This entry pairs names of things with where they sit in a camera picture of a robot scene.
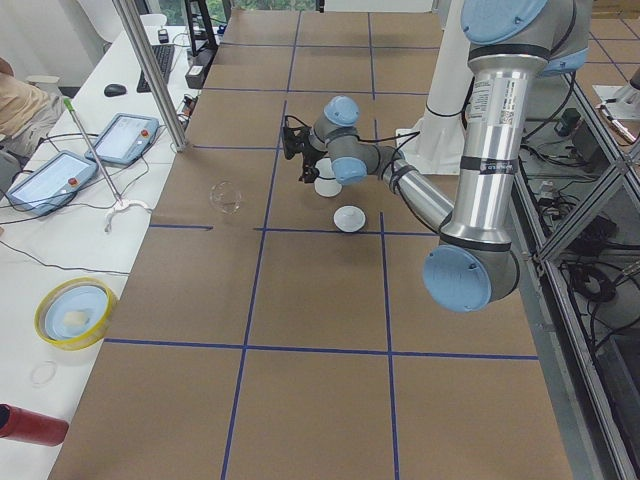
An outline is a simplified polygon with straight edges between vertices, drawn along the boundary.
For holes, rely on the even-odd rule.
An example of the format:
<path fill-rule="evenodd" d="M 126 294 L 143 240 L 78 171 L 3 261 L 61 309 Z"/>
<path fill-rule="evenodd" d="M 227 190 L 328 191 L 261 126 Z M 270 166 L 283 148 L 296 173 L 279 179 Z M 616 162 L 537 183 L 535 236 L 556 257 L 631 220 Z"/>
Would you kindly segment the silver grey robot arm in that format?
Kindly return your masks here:
<path fill-rule="evenodd" d="M 589 1 L 466 1 L 448 17 L 468 40 L 473 75 L 457 192 L 448 198 L 397 147 L 363 141 L 357 104 L 337 96 L 310 126 L 283 132 L 287 157 L 303 159 L 301 178 L 318 176 L 329 159 L 335 180 L 351 185 L 374 175 L 440 243 L 424 262 L 432 298 L 472 312 L 509 295 L 519 266 L 504 227 L 533 80 L 573 72 L 585 62 L 593 5 Z"/>

